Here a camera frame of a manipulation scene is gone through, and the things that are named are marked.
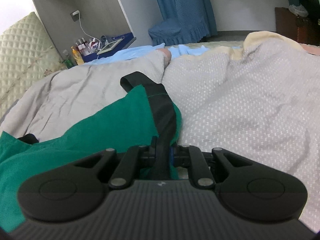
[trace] white cable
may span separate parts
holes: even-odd
[[[97,38],[92,37],[92,36],[90,36],[89,34],[85,33],[85,31],[83,30],[83,28],[82,28],[82,26],[81,26],[81,20],[80,20],[80,11],[79,11],[79,23],[80,23],[80,28],[81,28],[81,30],[83,31],[83,33],[84,33],[85,35],[87,35],[87,36],[89,36],[89,37],[91,37],[91,38],[93,38],[93,39],[97,39]]]

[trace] light blue sheet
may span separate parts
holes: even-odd
[[[84,65],[99,65],[99,64],[106,64],[106,63],[112,63],[120,60],[129,60],[137,57],[142,57],[149,52],[155,50],[155,49],[163,49],[165,46],[164,43],[157,45],[157,46],[141,46],[141,47],[135,47],[135,48],[130,48],[130,49],[123,49],[118,52],[116,52],[113,56],[111,57],[104,57],[100,59],[95,59],[93,61],[84,63]],[[209,50],[205,46],[201,46],[200,48],[197,49],[190,49],[186,45],[179,45],[177,48],[176,47],[170,47],[169,48],[171,54],[172,54],[172,59],[180,57],[182,55],[201,55],[202,53],[206,52]]]

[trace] yellow bottle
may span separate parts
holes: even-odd
[[[73,46],[71,47],[71,49],[72,49],[73,57],[74,57],[75,61],[77,62],[77,64],[78,64],[78,65],[84,64],[84,61],[83,61],[83,59],[82,59],[82,57],[81,57],[80,52],[77,51],[77,50],[75,49],[75,47],[73,47]]]

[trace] green bottle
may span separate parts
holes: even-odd
[[[75,65],[72,63],[71,59],[70,59],[70,55],[69,52],[65,49],[63,51],[63,54],[66,56],[66,59],[63,61],[64,64],[66,64],[67,68],[72,68]]]

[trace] black strap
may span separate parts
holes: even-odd
[[[28,143],[28,144],[35,144],[38,143],[38,139],[32,134],[32,133],[28,133],[20,138],[18,138],[18,140]]]
[[[147,178],[170,179],[169,149],[177,129],[176,112],[173,102],[162,84],[157,84],[141,72],[134,72],[121,78],[120,85],[129,92],[142,85],[148,97],[153,120],[159,138],[156,143],[156,161]]]

